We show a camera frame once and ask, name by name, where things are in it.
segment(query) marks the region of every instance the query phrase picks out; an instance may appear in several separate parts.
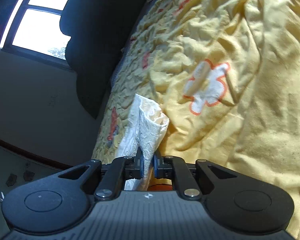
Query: gray ribbed surface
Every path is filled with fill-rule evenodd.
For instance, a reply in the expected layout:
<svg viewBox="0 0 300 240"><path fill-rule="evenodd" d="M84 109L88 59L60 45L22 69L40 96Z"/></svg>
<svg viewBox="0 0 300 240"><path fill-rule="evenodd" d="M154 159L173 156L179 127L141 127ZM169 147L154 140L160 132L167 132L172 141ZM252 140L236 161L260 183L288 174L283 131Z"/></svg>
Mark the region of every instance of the gray ribbed surface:
<svg viewBox="0 0 300 240"><path fill-rule="evenodd" d="M13 232L5 240L292 240L285 231L267 236L244 236L214 222L196 201L186 201L175 191L123 191L119 198L99 202L84 222L51 236Z"/></svg>

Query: brown baseboard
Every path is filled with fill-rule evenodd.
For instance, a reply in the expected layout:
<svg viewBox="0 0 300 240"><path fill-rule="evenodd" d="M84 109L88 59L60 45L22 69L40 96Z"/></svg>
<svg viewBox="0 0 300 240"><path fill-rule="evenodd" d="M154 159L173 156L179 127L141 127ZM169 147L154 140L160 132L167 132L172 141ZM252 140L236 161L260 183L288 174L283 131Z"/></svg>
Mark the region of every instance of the brown baseboard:
<svg viewBox="0 0 300 240"><path fill-rule="evenodd" d="M33 154L33 153L28 152L28 151L23 150L23 149L20 149L19 147L14 146L14 145L12 145L10 143L7 143L5 141L2 141L2 140L0 140L0 146L3 147L3 148L6 148L7 150L9 150L11 152L14 152L15 154L18 154L18 155L26 157L30 160L48 165L50 167L53 167L53 168L56 168L56 169L59 169L59 170L66 170L66 169L69 169L69 168L72 167L68 164L56 162L54 160L50 160L48 158Z"/></svg>

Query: yellow bedsheet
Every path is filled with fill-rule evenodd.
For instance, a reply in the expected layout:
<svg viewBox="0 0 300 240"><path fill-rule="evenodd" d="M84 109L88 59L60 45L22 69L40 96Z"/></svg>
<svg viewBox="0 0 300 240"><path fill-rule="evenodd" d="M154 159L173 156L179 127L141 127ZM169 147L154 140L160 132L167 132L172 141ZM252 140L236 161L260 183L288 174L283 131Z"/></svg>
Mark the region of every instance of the yellow bedsheet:
<svg viewBox="0 0 300 240"><path fill-rule="evenodd" d="M213 74L189 91L202 65ZM289 192L300 239L300 0L157 1L131 38L93 157L113 160L135 93L170 118L163 155Z"/></svg>

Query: bedsheet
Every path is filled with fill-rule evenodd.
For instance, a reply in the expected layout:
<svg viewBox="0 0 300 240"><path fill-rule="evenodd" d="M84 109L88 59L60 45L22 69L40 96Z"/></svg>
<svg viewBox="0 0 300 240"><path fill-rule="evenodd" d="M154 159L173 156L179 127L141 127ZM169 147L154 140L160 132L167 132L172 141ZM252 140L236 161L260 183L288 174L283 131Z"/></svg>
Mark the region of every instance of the bedsheet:
<svg viewBox="0 0 300 240"><path fill-rule="evenodd" d="M135 93L170 119L162 155L208 159L283 188L295 203L287 230L300 240L300 0L158 0L131 37L105 110L93 153L104 163Z"/></svg>

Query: window frame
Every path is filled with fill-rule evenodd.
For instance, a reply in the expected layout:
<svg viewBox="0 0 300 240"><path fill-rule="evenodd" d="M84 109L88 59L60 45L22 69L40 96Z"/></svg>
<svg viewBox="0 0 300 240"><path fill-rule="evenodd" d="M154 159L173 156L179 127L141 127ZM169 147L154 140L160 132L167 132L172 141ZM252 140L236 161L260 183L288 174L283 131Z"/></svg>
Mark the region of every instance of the window frame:
<svg viewBox="0 0 300 240"><path fill-rule="evenodd" d="M21 57L26 57L29 59L32 59L34 61L38 61L47 65L52 65L64 70L73 71L71 67L68 65L67 61L58 57L54 57L51 55L47 55L41 52L37 52L31 49L25 49L19 46L13 45L14 37L18 31L18 28L20 26L20 23L23 19L24 14L28 9L37 10L41 12L48 12L53 13L56 15L60 15L62 11L53 9L53 8L47 8L42 6L36 6L36 5L29 5L30 0L23 0L12 23L10 26L10 29L8 31L6 40L4 42L3 48L0 49L0 51L15 54Z"/></svg>

